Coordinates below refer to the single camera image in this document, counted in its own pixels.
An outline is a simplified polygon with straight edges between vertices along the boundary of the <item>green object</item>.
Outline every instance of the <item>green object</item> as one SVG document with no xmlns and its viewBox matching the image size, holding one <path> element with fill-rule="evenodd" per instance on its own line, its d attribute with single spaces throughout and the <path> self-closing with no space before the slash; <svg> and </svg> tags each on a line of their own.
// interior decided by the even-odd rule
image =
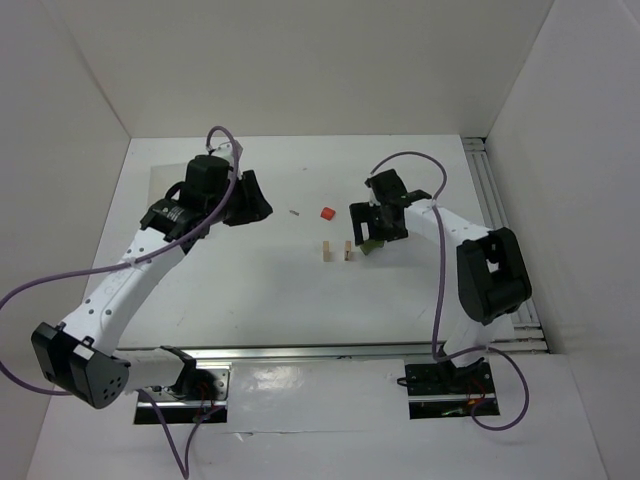
<svg viewBox="0 0 640 480">
<path fill-rule="evenodd" d="M 365 255 L 369 255 L 371 252 L 373 252 L 376 248 L 382 248 L 384 247 L 384 240 L 366 240 L 362 245 L 360 245 L 360 250 L 362 250 L 362 253 L 364 253 Z"/>
</svg>

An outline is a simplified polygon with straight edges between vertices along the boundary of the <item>white table surface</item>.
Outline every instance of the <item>white table surface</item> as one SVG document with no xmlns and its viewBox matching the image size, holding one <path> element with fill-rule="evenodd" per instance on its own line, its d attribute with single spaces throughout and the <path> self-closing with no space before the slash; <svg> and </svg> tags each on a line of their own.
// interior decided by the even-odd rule
<svg viewBox="0 0 640 480">
<path fill-rule="evenodd" d="M 191 478 L 606 480 L 567 359 L 515 359 L 531 407 L 508 432 L 480 430 L 469 418 L 409 420 L 398 361 L 344 360 L 335 382 L 322 381 L 335 361 L 232 370 L 229 423 L 197 433 Z M 491 364 L 502 415 L 483 421 L 498 425 L 517 415 L 523 393 L 507 362 Z M 345 372 L 357 375 L 350 381 Z M 181 478 L 161 427 L 132 425 L 135 400 L 97 411 L 53 398 L 28 480 Z M 190 429 L 171 426 L 181 451 Z"/>
<path fill-rule="evenodd" d="M 371 168 L 400 150 L 440 159 L 449 173 L 441 204 L 483 223 L 467 160 L 454 135 L 248 137 L 241 170 L 254 169 L 274 213 L 265 221 L 216 226 L 156 288 L 127 328 L 122 347 L 388 343 L 430 339 L 437 247 L 421 238 L 342 260 L 353 238 L 348 205 L 366 201 Z M 96 257 L 119 260 L 150 200 L 183 179 L 204 153 L 198 138 L 134 139 Z M 418 157 L 389 164 L 409 189 L 435 192 L 437 168 Z M 328 222 L 320 211 L 337 211 Z M 295 216 L 289 212 L 300 213 Z M 322 261 L 329 240 L 333 261 Z M 463 314 L 450 269 L 441 338 Z M 99 278 L 90 281 L 89 288 Z M 513 338 L 505 322 L 500 338 Z"/>
</svg>

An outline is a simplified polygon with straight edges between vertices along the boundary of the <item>wooden block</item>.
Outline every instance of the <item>wooden block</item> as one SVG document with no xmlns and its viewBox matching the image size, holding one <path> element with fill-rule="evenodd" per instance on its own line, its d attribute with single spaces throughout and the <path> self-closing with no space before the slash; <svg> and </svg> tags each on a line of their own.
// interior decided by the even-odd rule
<svg viewBox="0 0 640 480">
<path fill-rule="evenodd" d="M 344 242 L 344 261 L 351 260 L 351 240 Z"/>
<path fill-rule="evenodd" d="M 331 261 L 331 252 L 329 252 L 329 241 L 325 240 L 322 242 L 322 261 L 329 262 Z"/>
</svg>

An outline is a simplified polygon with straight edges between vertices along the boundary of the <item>robotic arm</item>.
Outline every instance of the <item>robotic arm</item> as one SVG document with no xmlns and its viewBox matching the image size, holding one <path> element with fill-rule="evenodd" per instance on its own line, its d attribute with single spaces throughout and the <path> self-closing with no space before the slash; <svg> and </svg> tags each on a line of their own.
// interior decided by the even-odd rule
<svg viewBox="0 0 640 480">
<path fill-rule="evenodd" d="M 431 196 L 422 190 L 407 192 L 395 170 L 369 178 L 369 202 L 354 203 L 349 210 L 355 244 L 365 254 L 384 242 L 416 233 L 438 244 L 438 223 Z M 514 233 L 508 228 L 489 230 L 438 207 L 447 247 L 456 249 L 458 298 L 466 317 L 458 320 L 453 335 L 442 348 L 444 355 L 474 346 L 486 346 L 495 336 L 500 317 L 515 312 L 531 297 L 531 283 Z M 366 224 L 369 238 L 363 237 Z M 452 359 L 463 369 L 475 364 L 481 352 Z"/>
<path fill-rule="evenodd" d="M 215 389 L 211 375 L 195 359 L 172 347 L 117 351 L 125 328 L 162 278 L 204 238 L 210 225 L 193 239 L 142 263 L 136 257 L 183 237 L 213 212 L 228 185 L 232 146 L 221 145 L 198 155 L 187 166 L 185 180 L 172 186 L 141 220 L 141 228 L 122 257 L 130 263 L 107 275 L 96 290 L 57 326 L 41 323 L 31 336 L 40 368 L 52 383 L 100 409 L 123 391 L 167 386 L 176 396 L 193 392 L 201 382 Z M 273 212 L 255 173 L 246 171 L 213 223 L 229 226 L 258 222 Z"/>
</svg>

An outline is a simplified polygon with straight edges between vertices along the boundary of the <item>small block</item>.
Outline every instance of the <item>small block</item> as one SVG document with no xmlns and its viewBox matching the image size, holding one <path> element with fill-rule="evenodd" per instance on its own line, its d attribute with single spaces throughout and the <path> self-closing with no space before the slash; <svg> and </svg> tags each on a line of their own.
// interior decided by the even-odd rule
<svg viewBox="0 0 640 480">
<path fill-rule="evenodd" d="M 322 218 L 324 218 L 325 220 L 331 220 L 336 214 L 336 211 L 329 208 L 329 207 L 324 207 L 322 209 L 322 213 L 320 213 L 320 216 Z"/>
<path fill-rule="evenodd" d="M 322 242 L 322 261 L 328 262 L 331 260 L 331 252 L 329 251 L 329 242 L 325 240 Z"/>
<path fill-rule="evenodd" d="M 344 261 L 351 260 L 351 240 L 344 242 Z"/>
</svg>

